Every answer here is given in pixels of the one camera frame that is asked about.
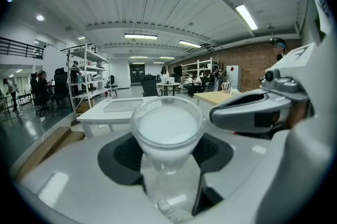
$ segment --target woman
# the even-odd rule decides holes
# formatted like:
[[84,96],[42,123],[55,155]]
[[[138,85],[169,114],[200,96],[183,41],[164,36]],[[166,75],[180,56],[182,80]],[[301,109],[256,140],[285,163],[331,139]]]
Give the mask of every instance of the woman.
[[160,79],[164,78],[164,77],[169,77],[169,72],[166,70],[166,67],[163,66],[162,71],[160,72]]

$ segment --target white panel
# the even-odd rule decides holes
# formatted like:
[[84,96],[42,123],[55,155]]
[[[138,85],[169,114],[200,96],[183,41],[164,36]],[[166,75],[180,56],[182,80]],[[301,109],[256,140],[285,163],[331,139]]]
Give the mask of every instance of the white panel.
[[145,74],[159,75],[163,66],[164,64],[145,64]]
[[130,66],[128,59],[110,61],[110,74],[115,77],[115,85],[118,88],[129,88],[131,86]]

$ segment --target man sitting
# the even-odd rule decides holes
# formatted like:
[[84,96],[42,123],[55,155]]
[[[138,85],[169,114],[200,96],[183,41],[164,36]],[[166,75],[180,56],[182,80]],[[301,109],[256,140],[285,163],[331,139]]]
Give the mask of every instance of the man sitting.
[[178,88],[188,88],[189,85],[193,83],[193,79],[189,75],[185,75],[185,81]]

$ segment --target wooden table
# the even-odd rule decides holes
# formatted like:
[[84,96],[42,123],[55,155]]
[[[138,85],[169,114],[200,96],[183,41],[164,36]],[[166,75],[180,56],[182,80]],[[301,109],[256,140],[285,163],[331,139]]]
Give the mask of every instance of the wooden table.
[[218,105],[223,101],[232,98],[234,95],[230,95],[229,93],[225,93],[222,91],[213,91],[213,92],[204,92],[204,93],[196,93],[194,94],[197,99],[197,105],[199,105],[199,101],[202,100],[211,105]]

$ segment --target black plastic part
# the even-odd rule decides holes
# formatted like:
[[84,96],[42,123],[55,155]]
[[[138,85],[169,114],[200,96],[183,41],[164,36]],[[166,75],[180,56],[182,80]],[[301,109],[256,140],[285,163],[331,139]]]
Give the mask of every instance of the black plastic part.
[[271,82],[271,81],[273,80],[273,78],[274,78],[273,72],[269,70],[268,72],[265,73],[264,78],[265,78],[268,82]]
[[219,171],[233,158],[234,150],[226,142],[204,133],[192,155],[199,165],[201,174]]
[[102,147],[97,161],[102,172],[114,182],[130,186],[141,184],[145,188],[141,175],[142,156],[137,140],[128,133]]
[[[192,155],[201,174],[219,171],[234,155],[233,148],[209,134],[204,134]],[[143,181],[141,162],[143,151],[132,133],[106,144],[98,153],[98,165],[111,180],[121,185],[139,185]]]

